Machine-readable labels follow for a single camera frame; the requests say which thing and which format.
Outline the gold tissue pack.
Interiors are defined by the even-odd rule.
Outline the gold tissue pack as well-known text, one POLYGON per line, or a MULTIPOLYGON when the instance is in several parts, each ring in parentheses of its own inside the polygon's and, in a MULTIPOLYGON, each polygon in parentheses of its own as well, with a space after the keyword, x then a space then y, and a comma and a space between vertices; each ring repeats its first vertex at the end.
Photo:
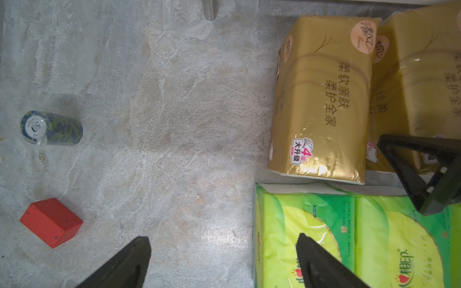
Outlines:
POLYGON ((301 16, 280 50, 268 168, 363 185, 380 18, 301 16))
POLYGON ((391 15, 379 26, 372 67, 367 170, 392 172, 383 134, 461 136, 461 4, 391 15))

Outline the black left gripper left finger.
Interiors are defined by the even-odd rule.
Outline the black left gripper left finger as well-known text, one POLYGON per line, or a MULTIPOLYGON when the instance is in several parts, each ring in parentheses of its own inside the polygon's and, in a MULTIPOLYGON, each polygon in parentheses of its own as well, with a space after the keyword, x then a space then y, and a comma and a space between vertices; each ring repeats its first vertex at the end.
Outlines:
POLYGON ((151 258, 147 236, 138 236, 78 285, 79 288, 141 288, 151 258))

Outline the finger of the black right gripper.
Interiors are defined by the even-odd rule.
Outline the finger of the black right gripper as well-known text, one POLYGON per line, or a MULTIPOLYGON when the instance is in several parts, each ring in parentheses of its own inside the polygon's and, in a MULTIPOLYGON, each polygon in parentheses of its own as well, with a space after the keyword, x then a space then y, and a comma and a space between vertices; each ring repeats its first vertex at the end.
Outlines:
POLYGON ((415 209, 424 216, 438 214, 461 202, 461 141, 383 134, 378 148, 399 177, 415 209), (428 170, 417 169, 403 151, 434 156, 428 170))

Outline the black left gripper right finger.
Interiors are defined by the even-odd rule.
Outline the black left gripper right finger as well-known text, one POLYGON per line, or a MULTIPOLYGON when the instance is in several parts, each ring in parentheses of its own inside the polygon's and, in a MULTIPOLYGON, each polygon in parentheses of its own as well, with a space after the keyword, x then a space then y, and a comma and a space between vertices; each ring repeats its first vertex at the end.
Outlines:
POLYGON ((305 287, 369 288, 311 237, 300 234, 296 251, 305 287))

